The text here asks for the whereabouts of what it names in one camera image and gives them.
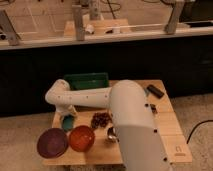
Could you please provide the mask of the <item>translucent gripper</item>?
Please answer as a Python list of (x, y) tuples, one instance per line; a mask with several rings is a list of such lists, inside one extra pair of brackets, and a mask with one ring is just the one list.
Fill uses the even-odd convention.
[(60, 113), (61, 119), (64, 119), (66, 116), (72, 116), (72, 117), (77, 116), (77, 111), (74, 106), (71, 106)]

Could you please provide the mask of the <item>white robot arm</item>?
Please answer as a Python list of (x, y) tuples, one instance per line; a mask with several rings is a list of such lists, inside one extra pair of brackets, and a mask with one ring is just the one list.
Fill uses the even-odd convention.
[(109, 109), (126, 171), (173, 171), (146, 93), (135, 81), (71, 91), (68, 82), (59, 79), (45, 100), (62, 115), (71, 106)]

